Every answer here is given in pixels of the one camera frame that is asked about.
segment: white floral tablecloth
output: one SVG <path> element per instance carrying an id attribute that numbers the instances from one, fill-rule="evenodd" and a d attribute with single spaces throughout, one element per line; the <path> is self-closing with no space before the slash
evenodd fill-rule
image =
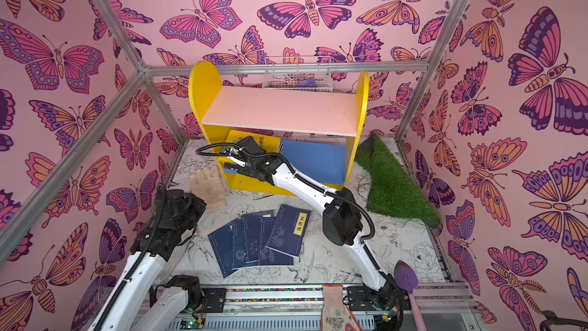
<path id="1" fill-rule="evenodd" d="M 400 156 L 392 138 L 385 139 L 393 153 Z M 213 158 L 195 154 L 196 148 L 206 144 L 204 140 L 191 140 L 172 180 L 172 188 L 189 192 L 188 177 L 197 169 L 215 164 Z M 348 188 L 357 203 L 365 207 L 371 187 L 370 175 L 354 164 Z M 172 275 L 196 275 L 203 284 L 293 284 L 293 283 L 354 283 L 361 278 L 342 247 L 331 243 L 322 233 L 322 220 L 314 211 L 309 221 L 302 252 L 291 267 L 242 268 L 223 279 L 221 270 L 208 240 L 208 234 L 236 219 L 244 213 L 273 209 L 277 213 L 280 204 L 311 209 L 298 197 L 264 195 L 261 193 L 231 190 L 225 185 L 227 205 L 222 209 L 207 211 L 198 223 L 199 235 L 190 240 L 188 250 L 172 272 Z M 437 256 L 427 232 L 420 220 L 397 219 L 370 213 L 376 226 L 376 235 L 370 246 L 379 256 L 381 264 L 394 270 L 398 260 L 414 268 L 420 282 L 444 282 Z"/>

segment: wire basket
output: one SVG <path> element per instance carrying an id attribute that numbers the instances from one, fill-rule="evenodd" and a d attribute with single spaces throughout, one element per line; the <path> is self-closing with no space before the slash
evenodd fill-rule
<path id="1" fill-rule="evenodd" d="M 291 59 L 282 56 L 266 57 L 262 88 L 333 92 L 330 57 L 298 56 L 298 63 L 287 63 Z"/>

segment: folded grass mat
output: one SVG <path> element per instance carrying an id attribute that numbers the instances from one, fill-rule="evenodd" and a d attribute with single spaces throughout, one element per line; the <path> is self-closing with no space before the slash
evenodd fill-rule
<path id="1" fill-rule="evenodd" d="M 430 227 L 441 221 L 415 182 L 378 135 L 372 133 L 357 148 L 355 161 L 371 175 L 367 208 L 403 219 L 421 219 Z"/>

